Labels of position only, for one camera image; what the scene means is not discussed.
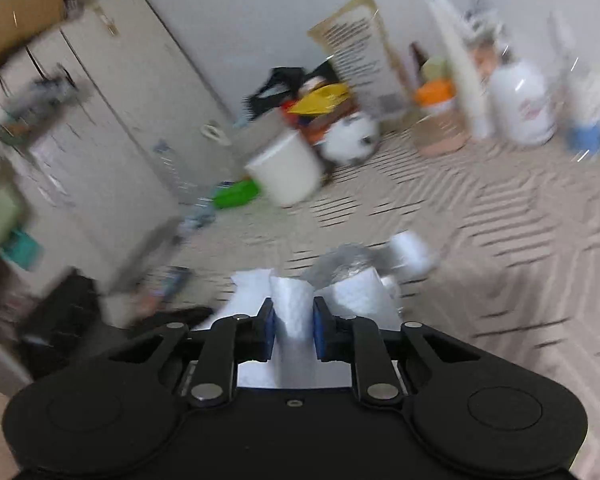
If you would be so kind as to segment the silver laptop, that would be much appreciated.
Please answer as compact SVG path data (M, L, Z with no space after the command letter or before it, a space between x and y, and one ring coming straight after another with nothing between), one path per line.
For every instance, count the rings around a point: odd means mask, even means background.
M106 292L109 295L132 292L150 271L167 263L181 243L178 234L181 222L182 218L173 217L152 229L124 260Z

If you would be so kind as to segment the black hair brush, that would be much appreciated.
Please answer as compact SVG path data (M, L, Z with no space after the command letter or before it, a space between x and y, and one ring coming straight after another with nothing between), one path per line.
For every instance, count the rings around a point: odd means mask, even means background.
M253 94L244 99L245 111L250 119L280 107L283 102L295 99L306 78L302 67L274 67L268 80Z

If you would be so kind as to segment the pink cup with toothbrushes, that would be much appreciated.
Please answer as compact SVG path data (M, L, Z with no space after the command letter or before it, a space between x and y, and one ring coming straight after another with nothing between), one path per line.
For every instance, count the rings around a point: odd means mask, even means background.
M481 81L487 82L500 64L504 22L489 0L472 0L465 18L474 33L468 41L469 52Z

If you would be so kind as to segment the upright empty plastic bottle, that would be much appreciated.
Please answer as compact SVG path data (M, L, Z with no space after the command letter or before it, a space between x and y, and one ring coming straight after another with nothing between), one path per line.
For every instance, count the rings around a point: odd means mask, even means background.
M160 140L152 151L184 214L182 229L193 232L212 223L215 219L212 186L204 184L165 140Z

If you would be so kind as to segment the pink cosmetic jar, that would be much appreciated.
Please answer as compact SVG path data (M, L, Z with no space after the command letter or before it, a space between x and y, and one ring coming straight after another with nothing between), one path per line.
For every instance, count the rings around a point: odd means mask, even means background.
M422 118L412 128L412 141L422 157L434 158L459 151L469 140L465 122L457 112Z

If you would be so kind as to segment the kraft paper food pouch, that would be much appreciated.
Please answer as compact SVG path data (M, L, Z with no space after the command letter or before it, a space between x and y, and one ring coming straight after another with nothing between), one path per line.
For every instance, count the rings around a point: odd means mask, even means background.
M350 0L308 35L327 53L364 112L388 122L411 109L410 85L375 0Z

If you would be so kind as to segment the green small box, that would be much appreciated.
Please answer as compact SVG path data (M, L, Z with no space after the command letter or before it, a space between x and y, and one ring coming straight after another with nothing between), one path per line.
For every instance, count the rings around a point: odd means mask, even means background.
M260 194L260 188L252 179L223 182L215 190L212 203L216 209L230 209L249 204Z

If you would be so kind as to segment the smartphone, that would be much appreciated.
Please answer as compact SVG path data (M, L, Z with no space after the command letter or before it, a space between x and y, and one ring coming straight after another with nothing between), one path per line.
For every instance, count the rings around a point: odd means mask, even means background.
M170 304L185 287L193 271L185 266L168 266L152 276L140 294L140 310L155 312Z

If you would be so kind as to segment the white cylindrical cup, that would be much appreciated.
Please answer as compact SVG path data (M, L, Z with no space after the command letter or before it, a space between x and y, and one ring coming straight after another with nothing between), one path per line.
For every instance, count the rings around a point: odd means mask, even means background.
M249 159L246 171L275 205L287 208L320 189L324 167L301 133L286 129Z

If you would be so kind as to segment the small panda plush toy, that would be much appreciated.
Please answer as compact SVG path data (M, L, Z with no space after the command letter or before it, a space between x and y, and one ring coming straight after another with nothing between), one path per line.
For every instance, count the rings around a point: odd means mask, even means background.
M363 112L356 112L329 127L320 151L324 159L337 166L358 166L376 153L380 139L378 122Z

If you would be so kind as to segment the white pump lotion bottle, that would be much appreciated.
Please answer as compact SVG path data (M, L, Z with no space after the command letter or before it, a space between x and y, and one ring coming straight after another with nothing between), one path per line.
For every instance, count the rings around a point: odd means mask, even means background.
M496 128L501 137L522 148L548 142L556 120L544 76L525 60L501 62L489 79Z

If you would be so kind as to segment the brown small dropper bottle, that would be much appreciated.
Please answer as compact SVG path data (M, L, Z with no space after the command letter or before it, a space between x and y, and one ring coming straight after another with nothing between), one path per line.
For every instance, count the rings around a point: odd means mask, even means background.
M429 56L417 41L410 43L410 53L416 70L416 81L421 87L426 82L426 78L422 76L422 68L429 60Z

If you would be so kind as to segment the white cosmetic tube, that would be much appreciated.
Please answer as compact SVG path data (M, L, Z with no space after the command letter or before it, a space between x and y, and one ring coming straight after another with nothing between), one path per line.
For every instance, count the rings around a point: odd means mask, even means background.
M478 65L470 52L477 33L450 0L427 0L428 8L451 66L458 106L471 137L484 141L494 135L494 123Z

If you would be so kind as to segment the white wooden cabinet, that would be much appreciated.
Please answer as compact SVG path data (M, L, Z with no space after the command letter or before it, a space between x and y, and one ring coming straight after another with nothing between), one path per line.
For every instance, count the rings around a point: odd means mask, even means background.
M42 248L14 275L43 295L76 268L114 296L107 286L135 247L184 216L152 148L165 140L204 184L230 180L233 157L202 132L230 121L147 0L98 0L31 42L3 70L0 113L9 93L56 67L80 92L33 145L38 171L12 154L26 231Z

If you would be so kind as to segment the clear spray bottle blue label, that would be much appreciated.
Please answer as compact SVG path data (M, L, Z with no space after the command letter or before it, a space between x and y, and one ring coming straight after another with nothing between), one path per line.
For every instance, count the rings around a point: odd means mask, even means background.
M600 152L600 104L595 94L593 73L580 55L571 28L559 12L550 14L548 27L559 60L568 145L572 159L584 162Z

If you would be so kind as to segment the orange lid jar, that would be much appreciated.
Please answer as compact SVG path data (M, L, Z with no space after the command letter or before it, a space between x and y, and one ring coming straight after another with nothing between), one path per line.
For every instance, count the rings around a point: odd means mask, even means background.
M414 94L414 100L426 115L439 115L456 107L456 91L451 79L426 82Z

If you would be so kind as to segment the clear Aquafina water bottle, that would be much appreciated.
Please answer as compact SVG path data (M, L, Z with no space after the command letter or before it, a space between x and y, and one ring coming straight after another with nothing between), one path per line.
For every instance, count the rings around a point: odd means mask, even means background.
M400 297L403 282L420 280L434 270L435 252L413 231L403 231L377 247L344 244L321 255L302 274L303 281L332 301Z

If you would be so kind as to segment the green round compact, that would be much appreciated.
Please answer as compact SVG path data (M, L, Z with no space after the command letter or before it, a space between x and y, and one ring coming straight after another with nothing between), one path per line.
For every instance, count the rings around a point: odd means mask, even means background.
M422 64L420 74L422 75L422 80L425 82L450 79L452 77L448 60L441 56L428 58L428 60Z

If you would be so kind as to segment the beige collapsible cup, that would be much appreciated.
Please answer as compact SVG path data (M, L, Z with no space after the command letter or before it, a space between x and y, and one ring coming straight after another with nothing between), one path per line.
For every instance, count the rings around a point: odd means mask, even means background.
M245 165L250 158L268 148L287 129L284 114L273 108L249 122L241 122L233 129L230 140L236 160Z

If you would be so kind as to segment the yellow snack packet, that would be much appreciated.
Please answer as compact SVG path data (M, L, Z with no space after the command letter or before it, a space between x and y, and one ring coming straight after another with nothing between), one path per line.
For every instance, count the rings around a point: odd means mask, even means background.
M288 108L288 113L297 116L317 117L340 113L343 110L355 110L355 100L352 98L346 84L325 84L309 92L306 96Z

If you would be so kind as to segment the white paper towel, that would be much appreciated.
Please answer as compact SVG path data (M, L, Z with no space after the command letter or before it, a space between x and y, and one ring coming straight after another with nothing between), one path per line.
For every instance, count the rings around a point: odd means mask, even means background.
M281 278L271 269L240 271L232 276L236 292L230 301L201 324L206 330L219 318L255 315L265 299L273 301L275 341L268 362L238 366L237 385L265 389L339 388L351 385L350 367L317 359L313 340L313 300L325 299L340 318L370 318L382 330L401 325L398 281L382 278L373 268L322 289L298 278Z

